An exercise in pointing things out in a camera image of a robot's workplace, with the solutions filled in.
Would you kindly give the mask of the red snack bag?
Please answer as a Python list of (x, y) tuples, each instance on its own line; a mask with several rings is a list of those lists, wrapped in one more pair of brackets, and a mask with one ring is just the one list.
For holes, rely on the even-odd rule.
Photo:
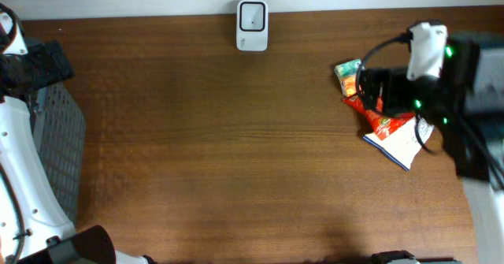
[(366, 118), (375, 135), (380, 140), (386, 139), (414, 118), (413, 113), (400, 114), (399, 117), (386, 117), (372, 110), (366, 110), (362, 101), (356, 94), (344, 98), (343, 102)]

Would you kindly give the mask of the orange tissue pack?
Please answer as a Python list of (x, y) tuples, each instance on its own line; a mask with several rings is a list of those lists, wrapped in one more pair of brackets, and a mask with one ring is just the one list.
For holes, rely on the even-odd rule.
[(344, 96), (349, 97), (355, 95), (356, 91), (356, 75), (352, 74), (344, 76), (341, 80), (342, 93)]

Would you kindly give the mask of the teal tissue pack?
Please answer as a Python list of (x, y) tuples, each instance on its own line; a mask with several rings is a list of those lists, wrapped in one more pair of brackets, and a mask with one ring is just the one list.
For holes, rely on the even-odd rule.
[(361, 65), (360, 59), (354, 59), (338, 64), (334, 71), (337, 76), (348, 77), (354, 76)]

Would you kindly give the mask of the cream snack bag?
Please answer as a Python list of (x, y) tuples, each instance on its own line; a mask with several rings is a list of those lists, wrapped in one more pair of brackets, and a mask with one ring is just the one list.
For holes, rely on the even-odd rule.
[(431, 136), (434, 126), (421, 119), (417, 124), (414, 118), (407, 121), (386, 138), (380, 139), (372, 132), (363, 136), (363, 140), (381, 151), (389, 160), (405, 171), (409, 171), (414, 158), (422, 149), (417, 140), (416, 126), (422, 143)]

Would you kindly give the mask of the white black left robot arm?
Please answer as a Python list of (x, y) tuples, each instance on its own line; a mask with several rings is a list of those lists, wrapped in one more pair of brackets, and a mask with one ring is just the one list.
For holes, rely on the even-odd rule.
[(59, 42), (26, 38), (1, 8), (1, 260), (150, 264), (100, 225), (76, 231), (86, 122), (64, 86), (74, 74)]

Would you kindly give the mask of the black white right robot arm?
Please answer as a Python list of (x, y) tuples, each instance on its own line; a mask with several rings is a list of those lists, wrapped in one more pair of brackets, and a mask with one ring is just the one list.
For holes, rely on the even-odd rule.
[[(409, 45), (409, 67), (367, 66), (394, 43)], [(469, 203), (479, 261), (501, 263), (503, 38), (485, 32), (403, 33), (364, 56), (356, 89), (366, 109), (387, 117), (413, 113), (440, 131)]]

